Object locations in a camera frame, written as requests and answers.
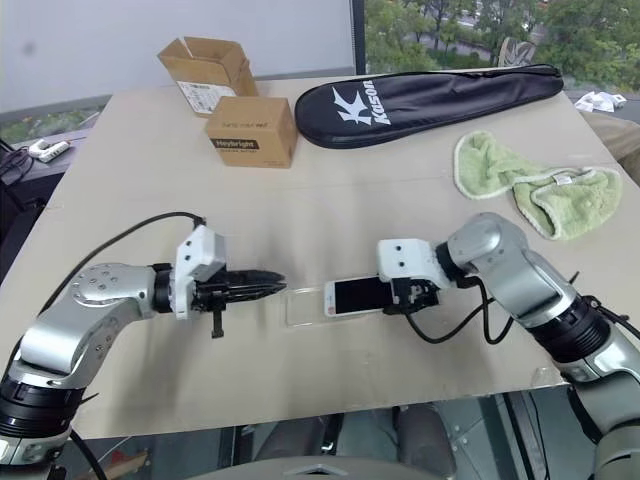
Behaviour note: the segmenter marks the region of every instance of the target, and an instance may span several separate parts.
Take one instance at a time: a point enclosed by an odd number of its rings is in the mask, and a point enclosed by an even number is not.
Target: white wall
[[[240,42],[254,75],[353,66],[349,0],[4,0],[0,112],[169,85],[182,36]]]

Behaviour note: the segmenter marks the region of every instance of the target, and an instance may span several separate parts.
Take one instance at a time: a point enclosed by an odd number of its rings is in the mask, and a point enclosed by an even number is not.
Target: phone screen
[[[378,277],[335,282],[336,314],[379,310],[393,304],[391,284]]]

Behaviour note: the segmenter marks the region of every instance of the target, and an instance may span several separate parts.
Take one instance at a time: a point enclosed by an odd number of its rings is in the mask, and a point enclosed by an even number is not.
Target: beige tabletop
[[[259,88],[289,97],[293,107],[304,90],[327,80]],[[280,272],[290,290],[231,305],[218,340],[210,338],[209,315],[193,322],[159,315],[128,327],[88,389],[100,395],[76,417],[83,435],[195,430],[560,383],[549,357],[519,326],[495,347],[484,343],[479,321],[432,346],[400,317],[323,318],[313,288],[374,274],[378,240],[438,242],[481,211],[520,225],[566,276],[580,270],[580,291],[640,318],[634,298],[640,191],[624,172],[613,218],[570,243],[543,240],[510,195],[470,201],[454,187],[453,147],[476,129],[539,164],[618,168],[564,94],[375,147],[326,150],[300,138],[289,170],[224,166],[204,124],[174,87],[111,99],[0,289],[0,351],[8,355],[87,252],[165,211],[206,216],[227,237],[230,269]],[[95,261],[172,261],[190,227],[181,219],[149,226]],[[432,335],[455,326],[479,298],[451,290],[441,302],[419,314]],[[505,315],[498,307],[492,312],[495,335]]]

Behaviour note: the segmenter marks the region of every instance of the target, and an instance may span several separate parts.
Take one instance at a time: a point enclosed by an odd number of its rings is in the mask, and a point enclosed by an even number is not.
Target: white logo
[[[356,123],[363,122],[367,125],[371,125],[371,117],[360,116],[360,112],[367,109],[367,106],[362,101],[362,98],[360,98],[360,92],[356,93],[356,98],[353,100],[353,103],[349,103],[340,96],[335,88],[333,88],[333,98],[333,103],[345,109],[344,112],[338,110],[338,113],[342,117],[342,120],[344,120],[345,122],[353,120]]]
[[[391,121],[387,117],[387,114],[384,111],[384,107],[382,106],[382,102],[378,97],[378,92],[373,86],[373,82],[371,80],[366,80],[362,82],[364,85],[365,91],[364,93],[367,95],[369,100],[369,104],[371,105],[371,114],[373,115],[373,119],[377,123],[384,123],[385,125],[391,125]],[[338,114],[342,117],[342,120],[345,122],[349,120],[353,120],[355,123],[366,123],[367,125],[371,125],[371,117],[361,117],[360,112],[363,110],[368,110],[367,106],[362,101],[360,97],[360,92],[356,92],[356,98],[353,99],[353,103],[347,102],[344,98],[340,96],[337,90],[334,87],[333,89],[333,103],[338,105],[341,108],[344,108],[344,112],[338,110]]]

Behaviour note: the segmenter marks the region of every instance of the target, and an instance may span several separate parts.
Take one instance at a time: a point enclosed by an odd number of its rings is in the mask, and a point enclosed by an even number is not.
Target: smartphone
[[[391,284],[379,277],[348,278],[324,286],[324,314],[328,317],[379,312],[392,304]]]

